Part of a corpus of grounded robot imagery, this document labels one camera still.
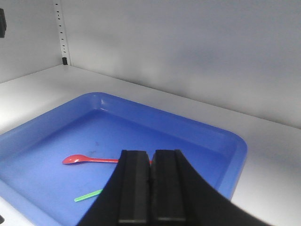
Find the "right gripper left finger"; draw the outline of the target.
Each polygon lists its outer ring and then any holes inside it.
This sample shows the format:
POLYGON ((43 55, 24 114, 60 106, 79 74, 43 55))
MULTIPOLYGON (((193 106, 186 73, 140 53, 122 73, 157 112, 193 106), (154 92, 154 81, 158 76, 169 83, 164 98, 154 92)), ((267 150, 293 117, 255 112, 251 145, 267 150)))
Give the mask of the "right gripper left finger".
POLYGON ((123 150, 119 162, 79 226, 148 226, 150 162, 145 151, 123 150))

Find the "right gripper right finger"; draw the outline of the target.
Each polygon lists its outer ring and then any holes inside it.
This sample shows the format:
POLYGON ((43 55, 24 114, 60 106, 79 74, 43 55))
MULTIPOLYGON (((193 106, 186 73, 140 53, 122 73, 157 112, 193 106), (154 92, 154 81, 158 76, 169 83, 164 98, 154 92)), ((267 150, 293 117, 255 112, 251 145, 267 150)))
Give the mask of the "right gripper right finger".
POLYGON ((151 164, 154 226, 265 226, 210 186, 180 150, 156 150, 151 164))

